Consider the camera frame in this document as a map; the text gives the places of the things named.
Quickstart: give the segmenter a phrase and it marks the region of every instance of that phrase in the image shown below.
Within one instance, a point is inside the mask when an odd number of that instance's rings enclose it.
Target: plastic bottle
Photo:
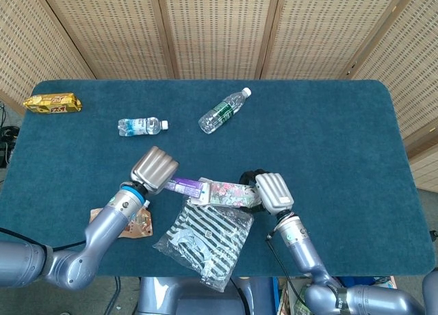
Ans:
[[[217,128],[229,120],[234,114],[239,112],[245,103],[245,100],[251,95],[249,88],[244,88],[240,92],[230,94],[226,99],[221,101],[214,109],[208,111],[198,123],[206,134],[211,134]]]
[[[156,135],[169,128],[167,121],[157,118],[123,118],[118,121],[120,136]]]

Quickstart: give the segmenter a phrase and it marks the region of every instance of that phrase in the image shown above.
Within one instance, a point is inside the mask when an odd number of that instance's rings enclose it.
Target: brown snack package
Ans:
[[[79,112],[81,101],[72,92],[63,94],[37,94],[23,102],[23,105],[35,113]]]
[[[102,208],[90,210],[90,223],[96,218]],[[119,238],[145,238],[152,235],[151,213],[142,207],[133,220],[125,227]]]

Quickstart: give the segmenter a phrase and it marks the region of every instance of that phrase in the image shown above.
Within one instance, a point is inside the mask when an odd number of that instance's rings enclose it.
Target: black and white striped cloth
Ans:
[[[154,245],[202,276],[202,282],[223,291],[253,224],[238,209],[193,205],[190,200],[173,226]]]

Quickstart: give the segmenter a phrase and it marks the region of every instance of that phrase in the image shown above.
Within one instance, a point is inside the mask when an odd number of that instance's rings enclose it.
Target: blue bottle label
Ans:
[[[222,121],[222,123],[224,123],[226,120],[230,119],[234,114],[234,111],[233,111],[233,108],[231,107],[231,105],[224,102],[224,101],[221,101],[217,106],[215,106],[215,108],[213,110],[218,113],[218,116],[219,116],[220,120]]]

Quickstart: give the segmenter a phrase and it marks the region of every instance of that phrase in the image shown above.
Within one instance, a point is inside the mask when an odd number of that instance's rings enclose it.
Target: teal table mat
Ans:
[[[211,135],[198,119],[223,98],[253,94]],[[435,264],[394,107],[377,81],[58,80],[33,94],[74,92],[83,110],[28,112],[0,196],[0,226],[53,247],[83,240],[90,209],[103,207],[153,145],[179,161],[178,177],[238,182],[244,171],[282,174],[330,274],[416,275]],[[120,137],[120,118],[156,116],[169,130]],[[173,224],[180,194],[150,197],[153,236],[119,239],[100,275],[197,275],[152,248]],[[255,222],[234,275],[283,275]],[[280,236],[274,245],[299,275]]]

